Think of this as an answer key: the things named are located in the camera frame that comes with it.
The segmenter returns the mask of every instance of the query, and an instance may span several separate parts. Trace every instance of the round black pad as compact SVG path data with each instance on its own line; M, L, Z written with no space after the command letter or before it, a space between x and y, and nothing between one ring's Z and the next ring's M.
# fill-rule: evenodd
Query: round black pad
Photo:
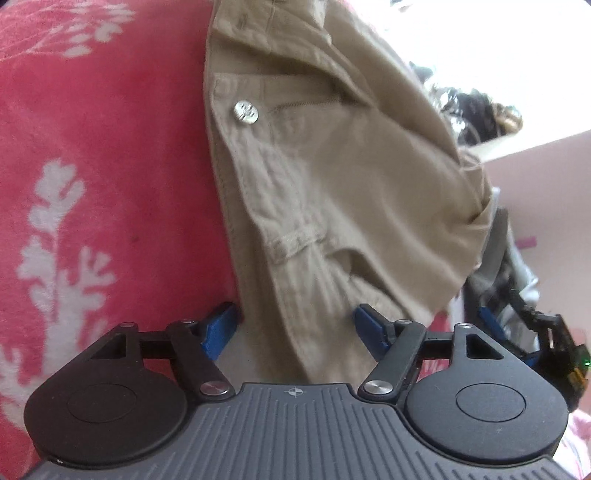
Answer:
M480 350L472 352L474 345ZM552 454L569 413L560 393L530 367L479 330L458 327L450 367L416 383L404 412L436 449L488 465Z
M525 400L517 390L494 383L462 388L456 396L456 404L473 419L494 423L513 420L525 410Z
M187 413L183 391L141 364L121 363L75 365L33 393L25 424L42 455L104 468L136 460L180 430Z
M107 423L125 417L136 400L133 390L123 385L101 383L75 392L68 400L68 410L78 420Z

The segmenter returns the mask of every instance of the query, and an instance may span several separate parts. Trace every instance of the metal button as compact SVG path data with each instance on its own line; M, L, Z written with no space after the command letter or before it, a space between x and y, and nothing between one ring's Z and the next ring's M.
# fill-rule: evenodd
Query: metal button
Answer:
M252 125L258 120L258 110L248 100L240 100L234 105L234 116L240 123Z
M394 387L385 380L370 380L363 386L363 389L372 395L386 395L394 390Z
M230 391L230 385L219 380L213 380L202 384L199 390L201 390L203 395L207 395L208 397L218 397L228 393Z

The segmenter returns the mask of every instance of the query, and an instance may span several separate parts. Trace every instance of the white leaf pattern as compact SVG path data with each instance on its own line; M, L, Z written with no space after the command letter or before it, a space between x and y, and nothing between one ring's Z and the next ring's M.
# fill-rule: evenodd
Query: white leaf pattern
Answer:
M92 35L89 35L88 33L79 33L78 35L74 35L72 37L70 37L70 42L71 43L84 43L87 40L90 40L92 38Z
M111 41L111 34L122 33L123 29L115 23L105 22L95 30L95 40L101 43Z
M0 31L8 28L1 21L10 17L14 17L10 23L11 28L12 25L26 25L27 28L21 27L17 34L4 37L5 40L8 39L7 42L0 42L0 63L26 54L59 54L67 59L86 56L96 50L93 43L105 44L114 36L122 34L120 25L132 22L135 16L128 4L88 0L72 2L69 6L60 4L60 12L69 15L69 18L60 19L59 25L45 27L51 18L51 12L56 10L55 5L42 7L33 13L27 8L26 14L19 14L23 4L38 1L41 0L9 0L2 7ZM25 15L27 22L22 22ZM39 23L38 29L35 29L35 23Z
M94 341L105 330L101 319L82 338L86 314L105 304L106 296L98 289L113 284L112 272L106 271L111 258L106 253L94 254L89 247L80 249L77 281L71 283L68 270L57 268L60 225L85 192L84 182L76 180L74 165L62 165L60 159L48 161L43 175L35 184L35 193L43 205L34 205L29 214L31 226L47 237L32 235L22 249L22 263L17 268L20 280L33 281L29 287L31 302L41 313L46 338L43 346L41 374L28 382L20 381L22 353L13 349L8 356L0 345L0 410L17 428L24 431L22 419L25 403L31 393L51 374L80 352L80 347Z
M88 23L75 23L68 27L66 30L68 33L79 32L80 30L84 30Z
M91 51L92 49L86 45L77 45L75 47L68 48L62 55L68 59L73 59L75 57L88 55Z

